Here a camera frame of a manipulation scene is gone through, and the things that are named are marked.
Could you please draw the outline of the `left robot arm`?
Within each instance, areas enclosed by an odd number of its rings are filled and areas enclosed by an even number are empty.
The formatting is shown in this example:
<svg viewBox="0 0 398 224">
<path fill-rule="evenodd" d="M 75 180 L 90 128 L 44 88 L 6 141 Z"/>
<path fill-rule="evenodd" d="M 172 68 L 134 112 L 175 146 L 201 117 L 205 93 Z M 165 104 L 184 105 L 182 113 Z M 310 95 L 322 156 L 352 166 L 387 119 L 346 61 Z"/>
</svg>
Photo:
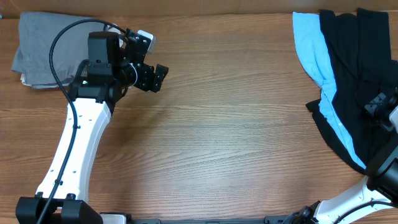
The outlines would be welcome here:
<svg viewBox="0 0 398 224">
<path fill-rule="evenodd" d="M 16 205 L 19 223 L 126 223 L 125 215 L 100 214 L 88 205 L 91 170 L 116 103 L 129 87 L 154 93 L 169 69 L 144 63 L 155 37 L 143 30 L 92 32 L 88 58 L 66 90 L 67 117 L 55 156 L 34 197 Z"/>
</svg>

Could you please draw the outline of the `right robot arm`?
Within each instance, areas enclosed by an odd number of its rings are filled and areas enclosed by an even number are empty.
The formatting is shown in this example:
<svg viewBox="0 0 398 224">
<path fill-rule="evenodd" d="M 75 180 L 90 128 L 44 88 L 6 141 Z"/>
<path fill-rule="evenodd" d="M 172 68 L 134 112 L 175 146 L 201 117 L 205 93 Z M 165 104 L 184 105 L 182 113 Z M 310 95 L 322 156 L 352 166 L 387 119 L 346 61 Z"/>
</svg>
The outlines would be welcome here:
<svg viewBox="0 0 398 224">
<path fill-rule="evenodd" d="M 397 136 L 370 161 L 364 178 L 342 194 L 288 215 L 282 223 L 353 223 L 397 207 Z"/>
</svg>

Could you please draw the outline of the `black t-shirt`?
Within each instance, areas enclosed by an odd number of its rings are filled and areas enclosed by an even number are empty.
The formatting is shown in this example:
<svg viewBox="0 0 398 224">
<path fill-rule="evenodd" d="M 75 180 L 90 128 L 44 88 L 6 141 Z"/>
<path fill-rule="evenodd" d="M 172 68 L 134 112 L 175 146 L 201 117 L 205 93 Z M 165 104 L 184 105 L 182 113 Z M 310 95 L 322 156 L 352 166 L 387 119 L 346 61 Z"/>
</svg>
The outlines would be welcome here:
<svg viewBox="0 0 398 224">
<path fill-rule="evenodd" d="M 337 16 L 320 11 L 336 80 L 333 107 L 352 137 L 355 154 L 369 164 L 394 133 L 378 125 L 364 109 L 378 94 L 390 96 L 397 88 L 397 61 L 391 57 L 389 15 L 359 8 Z"/>
</svg>

